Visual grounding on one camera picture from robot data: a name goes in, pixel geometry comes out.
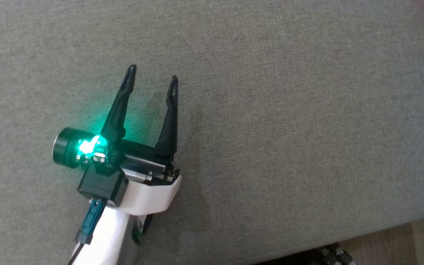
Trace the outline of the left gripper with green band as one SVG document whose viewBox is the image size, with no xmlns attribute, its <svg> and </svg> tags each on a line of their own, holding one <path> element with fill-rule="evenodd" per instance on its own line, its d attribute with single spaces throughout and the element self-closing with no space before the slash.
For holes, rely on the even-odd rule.
<svg viewBox="0 0 424 265">
<path fill-rule="evenodd" d="M 172 160 L 178 142 L 177 76 L 172 76 L 166 97 L 167 111 L 154 149 L 121 139 L 128 101 L 134 89 L 136 65 L 130 65 L 106 117 L 100 135 L 64 128 L 53 144 L 53 160 L 84 174 L 77 191 L 87 199 L 100 199 L 130 215 L 164 212 L 181 184 Z"/>
</svg>

